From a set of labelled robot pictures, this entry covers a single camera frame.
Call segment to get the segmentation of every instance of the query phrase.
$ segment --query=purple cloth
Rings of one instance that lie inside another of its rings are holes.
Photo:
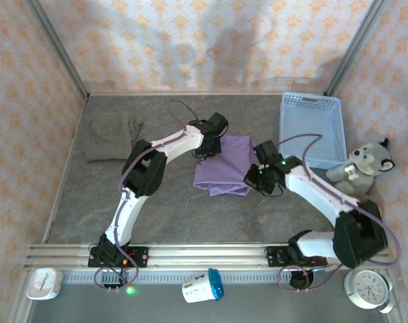
[[[193,186],[209,190],[210,196],[237,194],[246,196],[250,187],[243,179],[256,159],[250,137],[223,136],[222,153],[197,164]]]

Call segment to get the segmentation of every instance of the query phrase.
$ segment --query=light blue basket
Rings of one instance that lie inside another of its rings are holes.
[[[302,133],[320,133],[323,137],[306,155],[309,167],[328,170],[344,164],[347,159],[341,103],[337,98],[284,92],[280,109],[279,140]],[[302,137],[283,143],[284,157],[301,158],[313,137]]]

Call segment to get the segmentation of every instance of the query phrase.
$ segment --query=white alarm clock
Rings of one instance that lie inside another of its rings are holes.
[[[350,271],[343,285],[352,303],[365,309],[377,308],[388,303],[389,291],[393,288],[385,277],[369,270]]]
[[[36,269],[29,279],[27,296],[30,299],[52,299],[61,290],[63,273],[54,268]]]

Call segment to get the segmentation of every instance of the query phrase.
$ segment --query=orange floral wallpaper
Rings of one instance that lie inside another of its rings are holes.
[[[408,0],[390,0],[338,95],[347,146],[388,137],[396,168],[377,177],[372,196],[403,247],[408,307]]]
[[[82,100],[23,0],[0,0],[0,322],[42,238]]]
[[[89,92],[322,92],[371,2],[41,1]]]

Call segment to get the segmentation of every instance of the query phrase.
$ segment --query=wall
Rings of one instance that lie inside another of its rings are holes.
[[[82,107],[23,0],[0,0],[0,322],[39,243]]]
[[[372,0],[41,0],[90,92],[323,91]]]
[[[408,306],[408,0],[389,1],[338,96],[349,149],[390,139],[396,168],[376,179],[372,196],[403,247]]]

